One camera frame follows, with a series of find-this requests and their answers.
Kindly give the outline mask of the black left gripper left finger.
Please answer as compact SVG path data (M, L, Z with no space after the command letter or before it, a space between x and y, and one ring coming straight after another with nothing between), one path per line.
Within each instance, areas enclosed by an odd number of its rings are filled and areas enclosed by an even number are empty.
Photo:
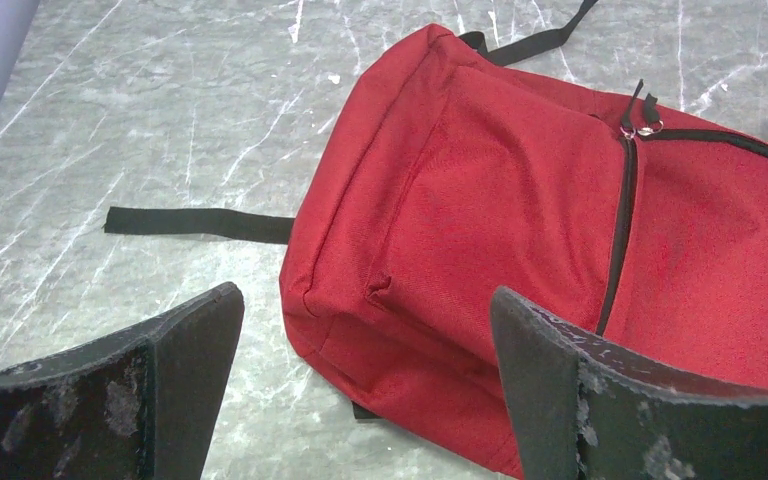
M244 316L226 282L0 371L0 479L198 479Z

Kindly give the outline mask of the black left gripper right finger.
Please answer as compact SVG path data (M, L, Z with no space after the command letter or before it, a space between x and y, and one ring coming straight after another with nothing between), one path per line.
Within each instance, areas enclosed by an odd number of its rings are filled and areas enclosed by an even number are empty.
M768 479L768 390L676 369L501 287L490 317L529 479Z

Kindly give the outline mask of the red student backpack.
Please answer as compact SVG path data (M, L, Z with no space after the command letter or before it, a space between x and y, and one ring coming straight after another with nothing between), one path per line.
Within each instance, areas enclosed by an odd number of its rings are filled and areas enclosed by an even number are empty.
M293 218L109 210L105 229L286 246L290 344L364 411L524 475L493 339L507 287L655 361L768 390L768 144L517 71L430 25L359 79Z

